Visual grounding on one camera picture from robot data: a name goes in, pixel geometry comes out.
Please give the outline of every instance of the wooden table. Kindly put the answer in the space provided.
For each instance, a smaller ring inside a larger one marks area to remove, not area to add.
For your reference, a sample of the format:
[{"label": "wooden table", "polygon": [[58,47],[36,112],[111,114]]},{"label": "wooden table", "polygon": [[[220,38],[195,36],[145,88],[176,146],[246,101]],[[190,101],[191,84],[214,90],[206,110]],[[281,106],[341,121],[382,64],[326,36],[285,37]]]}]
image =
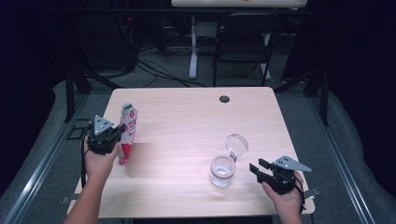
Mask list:
[{"label": "wooden table", "polygon": [[[222,95],[230,102],[222,103]],[[113,91],[104,118],[118,122],[125,103],[138,110],[134,147],[126,165],[115,160],[99,217],[276,213],[248,167],[249,163],[259,166],[258,158],[274,161],[288,155],[297,160],[272,89],[119,89]],[[249,150],[236,162],[233,183],[220,189],[209,180],[209,165],[214,157],[227,154],[225,138],[233,133],[247,139]],[[313,213],[313,201],[306,205],[304,212]]]}]

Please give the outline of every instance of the desk leg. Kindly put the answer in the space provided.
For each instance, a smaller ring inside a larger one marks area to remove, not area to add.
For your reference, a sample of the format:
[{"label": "desk leg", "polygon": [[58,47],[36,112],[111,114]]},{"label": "desk leg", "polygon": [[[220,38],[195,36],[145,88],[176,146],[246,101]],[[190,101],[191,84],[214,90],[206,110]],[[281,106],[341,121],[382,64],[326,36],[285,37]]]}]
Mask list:
[{"label": "desk leg", "polygon": [[[264,38],[264,44],[265,46],[268,45],[268,41],[270,41],[270,34],[262,34],[262,37]],[[264,76],[264,71],[265,71],[265,66],[267,66],[266,63],[261,63],[260,67],[262,69],[262,76]],[[268,69],[267,76],[265,77],[265,80],[271,80],[271,75],[270,75],[270,70]]]},{"label": "desk leg", "polygon": [[191,17],[191,62],[190,62],[190,78],[197,78],[197,36],[195,33],[195,17]]}]

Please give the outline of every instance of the metal bracket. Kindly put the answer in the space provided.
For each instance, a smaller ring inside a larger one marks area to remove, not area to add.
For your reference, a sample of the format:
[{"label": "metal bracket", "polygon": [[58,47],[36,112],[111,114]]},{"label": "metal bracket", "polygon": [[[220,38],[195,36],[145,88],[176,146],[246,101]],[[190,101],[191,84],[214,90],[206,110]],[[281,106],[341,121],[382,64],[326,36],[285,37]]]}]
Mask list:
[{"label": "metal bracket", "polygon": [[95,116],[95,123],[94,123],[94,134],[99,135],[105,132],[107,129],[111,128],[114,125],[113,121],[103,119],[99,116]]},{"label": "metal bracket", "polygon": [[70,196],[63,196],[59,203],[71,203],[78,198],[79,194],[72,194]]},{"label": "metal bracket", "polygon": [[274,161],[274,165],[281,167],[285,170],[298,170],[298,171],[303,171],[303,172],[311,172],[312,169],[295,161],[294,159],[288,157],[288,156],[283,156],[276,161]]},{"label": "metal bracket", "polygon": [[315,196],[320,194],[320,191],[318,190],[318,188],[312,188],[309,190],[304,191],[304,198],[308,199],[308,198],[312,198],[315,199]]}]

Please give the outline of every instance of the red and white bottle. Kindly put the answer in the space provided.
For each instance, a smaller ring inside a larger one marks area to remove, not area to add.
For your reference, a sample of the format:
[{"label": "red and white bottle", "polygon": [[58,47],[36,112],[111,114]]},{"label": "red and white bottle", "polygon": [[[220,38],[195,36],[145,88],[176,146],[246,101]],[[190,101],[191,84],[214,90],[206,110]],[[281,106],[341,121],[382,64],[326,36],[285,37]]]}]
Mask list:
[{"label": "red and white bottle", "polygon": [[134,134],[136,132],[137,110],[131,104],[125,104],[121,108],[120,124],[125,124],[125,132],[121,135],[119,164],[123,165],[129,160]]}]

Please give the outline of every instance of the glass cup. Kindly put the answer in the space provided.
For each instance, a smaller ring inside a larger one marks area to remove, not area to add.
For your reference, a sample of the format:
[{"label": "glass cup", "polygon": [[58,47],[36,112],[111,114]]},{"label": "glass cup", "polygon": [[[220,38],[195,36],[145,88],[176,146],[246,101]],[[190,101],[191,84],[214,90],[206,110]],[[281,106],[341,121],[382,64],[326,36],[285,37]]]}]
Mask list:
[{"label": "glass cup", "polygon": [[210,164],[210,181],[219,188],[228,187],[233,180],[235,162],[229,156],[217,156]]},{"label": "glass cup", "polygon": [[226,138],[225,146],[230,155],[217,156],[210,164],[210,181],[219,188],[226,188],[231,184],[236,168],[236,158],[244,158],[248,153],[247,140],[237,133]]}]

